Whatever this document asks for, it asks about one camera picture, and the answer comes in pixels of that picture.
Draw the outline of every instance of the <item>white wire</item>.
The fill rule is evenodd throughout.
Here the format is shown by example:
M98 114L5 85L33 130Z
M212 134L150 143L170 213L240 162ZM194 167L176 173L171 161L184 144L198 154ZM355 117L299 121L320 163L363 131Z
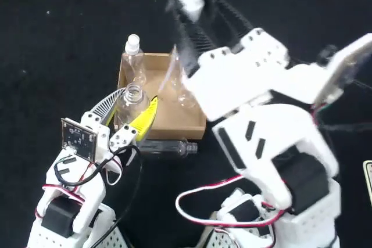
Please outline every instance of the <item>white wire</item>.
M275 215L275 216L273 216L273 217L271 217L271 218L269 218L267 220L263 220L263 221L255 221L255 222L249 221L249 222L232 222L232 223L228 223L228 222L222 222L222 221L218 221L218 220L200 219L200 218L193 217L193 216L187 214L181 208L181 206L180 206L180 200L184 196L188 196L190 194L201 192L201 191L205 191L205 190L217 189L217 188L226 186L228 184L234 183L234 182L236 182L236 181L238 181L240 179L243 179L243 178L244 177L242 175L237 175L236 177L230 178L228 180L222 181L222 182L217 183L217 184L202 186L202 187L199 187L199 188L195 188L193 190L189 190L189 191L183 192L183 193L179 194L177 196L177 198L176 198L176 209L177 209L178 213L180 213L187 220L192 221L192 222L195 222L195 223L203 224L203 225L206 225L206 226L221 226L221 227L223 227L223 226L226 226L226 227L240 227L240 226L242 226L242 227L263 227L263 226L270 225L273 222L275 222L281 216L281 214L283 213L283 211L279 211L277 215Z
M109 172L106 169L106 181L107 181L107 184L110 185L110 186L116 185L120 181L121 176L123 175L123 168L121 167L121 165L115 159L113 159L112 161L118 165L118 167L120 169L120 172L119 172L119 176L117 177L117 179L115 180L115 182L110 182L110 180L109 180Z

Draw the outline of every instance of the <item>circuit board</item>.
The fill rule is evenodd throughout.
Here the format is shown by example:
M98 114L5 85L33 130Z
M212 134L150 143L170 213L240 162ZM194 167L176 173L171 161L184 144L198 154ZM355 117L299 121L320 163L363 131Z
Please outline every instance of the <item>circuit board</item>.
M363 162L364 176L366 177L368 194L372 205L372 161Z
M62 118L61 122L62 148L71 146L78 156L94 162L97 134L67 118Z

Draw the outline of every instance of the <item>bottle cap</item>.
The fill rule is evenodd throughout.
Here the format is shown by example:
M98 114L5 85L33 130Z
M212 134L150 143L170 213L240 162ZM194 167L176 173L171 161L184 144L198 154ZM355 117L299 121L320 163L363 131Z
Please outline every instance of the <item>bottle cap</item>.
M188 154L196 154L198 152L198 144L196 142L188 142L186 150Z
M129 55L136 55L140 50L140 38L139 36L132 34L129 35L128 41L126 42L125 51Z

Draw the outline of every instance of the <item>black surface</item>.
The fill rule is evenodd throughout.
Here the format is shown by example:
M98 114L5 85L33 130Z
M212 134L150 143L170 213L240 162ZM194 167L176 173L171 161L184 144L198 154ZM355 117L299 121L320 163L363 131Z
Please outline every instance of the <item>black surface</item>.
M170 52L167 0L0 0L0 225L1 246L24 247L45 173L60 149L60 118L79 120L116 87L127 36L147 52ZM295 57L315 59L327 44L342 47L372 30L372 0L227 0L286 45ZM372 64L358 80L372 84ZM372 120L372 93L355 85L321 113L326 123ZM372 217L362 162L371 159L372 132L332 133L340 162L342 247L370 247ZM144 165L143 184L121 229L136 247L194 245L203 230L181 218L182 191L233 176L210 130L200 154L180 163ZM119 214L131 195L138 162L108 189ZM242 181L236 186L251 188ZM210 216L235 187L187 198L184 208Z

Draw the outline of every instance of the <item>bottle neck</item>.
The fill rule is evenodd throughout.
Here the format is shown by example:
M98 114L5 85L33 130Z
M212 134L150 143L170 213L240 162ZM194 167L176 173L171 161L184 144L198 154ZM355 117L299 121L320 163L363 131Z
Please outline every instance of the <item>bottle neck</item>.
M144 94L140 85L132 83L128 84L124 96L128 101L138 103L142 100Z

